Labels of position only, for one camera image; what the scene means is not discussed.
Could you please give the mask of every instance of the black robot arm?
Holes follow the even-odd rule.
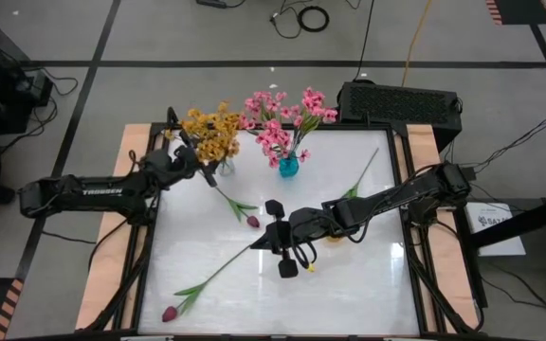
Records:
[[[413,222],[427,224],[436,218],[439,206],[461,201],[470,191],[471,187],[459,167],[444,163],[429,166],[427,171],[410,177],[403,184],[367,198],[325,202],[321,204],[323,209],[298,209],[290,214],[287,222],[282,220],[282,204],[269,201],[266,203],[267,213],[274,215],[276,222],[266,227],[264,235],[251,248],[271,250],[283,256],[287,256],[287,249],[292,249],[300,265],[308,268],[309,261],[296,251],[300,244],[314,249],[311,242],[324,237],[348,237],[354,241],[352,236],[372,217],[404,205],[408,206]],[[282,277],[294,277],[298,273],[283,268],[287,269],[280,264]]]
[[[175,123],[175,114],[169,111],[169,120]],[[20,211],[29,218],[48,217],[62,211],[117,212],[128,219],[128,224],[146,224],[146,201],[182,179],[192,178],[201,171],[212,187],[216,186],[213,172],[215,163],[200,163],[193,142],[181,130],[184,146],[176,148],[175,159],[165,150],[157,150],[139,161],[133,152],[130,157],[138,171],[122,177],[44,178],[24,186],[20,192]]]

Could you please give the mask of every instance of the gray floor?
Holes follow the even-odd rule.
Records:
[[[39,61],[92,60],[113,0],[0,0],[0,27]],[[238,9],[200,7],[193,1],[121,0],[102,59],[105,61],[356,61],[369,1],[359,10],[344,1],[316,0],[331,14],[321,33],[296,40],[277,36],[268,16],[280,1],[247,0]],[[365,59],[406,58],[422,0],[375,2]],[[317,18],[307,18],[316,22]],[[289,17],[279,28],[295,31]],[[546,26],[541,27],[546,40]],[[544,62],[527,26],[496,26],[483,0],[436,0],[429,10],[415,61]],[[213,109],[221,99],[237,108],[255,90],[272,84],[296,100],[312,85],[332,100],[353,67],[100,67],[73,141],[65,173],[108,174],[114,167],[122,128],[159,121],[168,106],[185,113],[193,106]],[[78,78],[80,88],[56,98],[58,118],[39,137],[25,139],[4,157],[2,183],[18,188],[51,173],[83,79],[85,67],[51,67],[56,76]],[[381,84],[399,85],[401,68],[364,68]],[[407,86],[458,92],[464,101],[464,130],[456,139],[455,162],[483,160],[546,117],[546,69],[412,68]],[[10,136],[0,138],[5,143]],[[506,153],[479,176],[477,184],[497,197],[546,197],[546,131]],[[96,239],[99,214],[65,213],[45,229]],[[17,205],[0,206],[0,277],[13,277],[32,221]],[[546,229],[524,237],[526,258],[492,260],[523,275],[546,298]],[[72,332],[87,276],[89,245],[42,237],[31,265],[9,336]],[[515,296],[532,299],[518,282],[483,264],[486,278]],[[485,286],[490,308],[484,330],[492,335],[546,340],[546,311],[516,305]]]

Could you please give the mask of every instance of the red tulip bud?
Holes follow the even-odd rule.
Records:
[[[254,216],[247,217],[247,224],[252,227],[261,227],[261,223],[259,223],[258,219]]]
[[[166,308],[165,312],[163,312],[163,315],[161,316],[161,322],[172,321],[177,316],[178,316],[178,311],[176,310],[176,307],[170,306]]]

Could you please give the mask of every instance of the glass vase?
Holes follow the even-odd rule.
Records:
[[[225,157],[218,165],[218,173],[220,176],[229,176],[235,172],[235,164],[232,158]]]
[[[280,160],[280,174],[282,178],[288,178],[299,172],[299,159],[294,152],[290,156]]]

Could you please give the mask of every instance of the flower bouquet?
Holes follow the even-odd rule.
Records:
[[[228,102],[218,105],[216,113],[205,115],[197,109],[189,110],[191,120],[182,120],[182,128],[196,142],[197,158],[200,162],[219,163],[221,175],[234,171],[231,158],[239,152],[236,139],[239,128],[239,113],[228,111]]]
[[[259,91],[246,99],[246,112],[239,116],[240,128],[256,135],[256,143],[263,146],[263,154],[269,159],[269,167],[279,168],[282,177],[294,176],[299,171],[299,161],[311,156],[308,150],[297,154],[302,140],[316,130],[321,122],[333,123],[338,112],[325,108],[325,96],[308,87],[303,91],[302,106],[282,106],[287,94]],[[292,122],[292,131],[282,128],[282,121]]]

